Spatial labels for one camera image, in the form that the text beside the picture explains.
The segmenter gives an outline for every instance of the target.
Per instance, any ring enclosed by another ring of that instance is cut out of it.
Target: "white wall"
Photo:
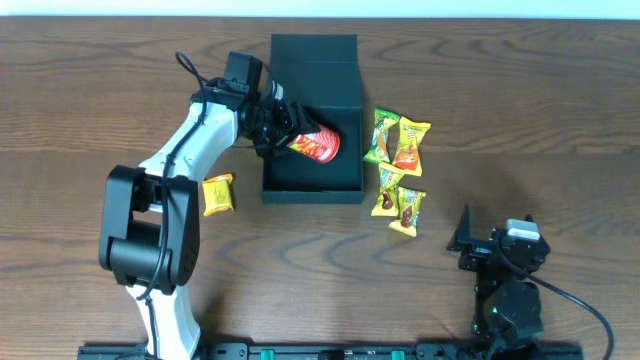
[[[0,15],[640,19],[640,0],[0,0]]]

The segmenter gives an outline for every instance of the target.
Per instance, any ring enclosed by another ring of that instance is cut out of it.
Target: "wooden table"
[[[184,120],[196,83],[174,50],[219,76],[230,50],[268,61],[271,33],[358,34],[365,145],[376,106],[431,122],[424,175],[403,180],[428,196],[415,239],[369,215],[370,165],[362,205],[267,206],[261,160],[228,150],[211,174],[236,174],[237,208],[200,219],[190,281],[205,339],[469,337],[474,275],[445,251],[468,202],[481,236],[532,213],[552,247],[539,276],[609,318],[618,359],[638,358],[640,23],[216,18],[0,19],[0,358],[145,340],[97,262],[107,174]],[[598,359],[595,318],[541,297],[544,338]]]

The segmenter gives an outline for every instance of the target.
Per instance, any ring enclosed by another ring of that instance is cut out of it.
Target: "snack bag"
[[[388,163],[387,139],[389,138],[389,128],[400,121],[400,116],[391,111],[376,109],[374,121],[373,140],[371,140],[371,148],[364,156],[364,161],[372,164],[378,164],[381,161]]]
[[[398,188],[398,201],[400,202],[400,219],[394,220],[389,227],[403,234],[416,237],[418,231],[418,214],[420,202],[426,193],[422,191]]]
[[[226,174],[212,177],[202,182],[204,202],[206,204],[204,216],[229,209],[233,210],[231,192],[229,191],[229,185],[232,180],[233,175]]]
[[[429,123],[416,123],[403,116],[400,119],[400,138],[393,165],[405,169],[408,175],[421,176],[422,165],[418,146],[430,128]]]
[[[371,216],[398,216],[398,191],[397,185],[404,176],[404,171],[397,167],[381,162],[380,169],[380,196],[376,206],[371,210]]]

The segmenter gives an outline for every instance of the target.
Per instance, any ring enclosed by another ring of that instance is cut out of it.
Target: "yellow packet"
[[[400,119],[400,138],[393,165],[404,169],[407,175],[421,176],[419,145],[430,128],[429,123],[416,123],[403,116]]]
[[[371,210],[371,216],[398,216],[398,183],[404,176],[404,171],[397,167],[381,162],[380,169],[380,196],[376,206]]]
[[[202,182],[204,202],[206,204],[204,216],[229,209],[233,210],[231,191],[229,190],[232,180],[233,175],[226,174],[212,177]]]
[[[400,219],[394,220],[389,227],[403,234],[416,237],[418,234],[418,214],[420,203],[426,193],[417,190],[398,188],[398,201],[400,202]]]
[[[373,129],[373,140],[371,148],[364,155],[364,161],[378,164],[381,161],[389,162],[389,152],[387,151],[387,140],[389,139],[389,129],[400,121],[400,116],[382,109],[375,112]]]

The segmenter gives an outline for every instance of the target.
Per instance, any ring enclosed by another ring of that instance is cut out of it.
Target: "wood grain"
[[[190,282],[207,339],[468,337],[474,277],[444,246],[469,202],[482,235],[532,213],[552,247],[540,276],[610,319],[616,358],[640,356],[640,23],[3,18],[0,358],[144,340],[133,301],[97,264],[106,176],[182,122],[196,86],[175,49],[216,76],[230,50],[268,61],[271,33],[358,34],[365,145],[376,106],[430,121],[424,175],[403,179],[428,197],[416,239],[369,216],[374,167],[361,206],[266,206],[261,160],[228,150],[211,173],[237,175],[237,211],[201,218]],[[601,356],[591,315],[542,301],[545,339]]]

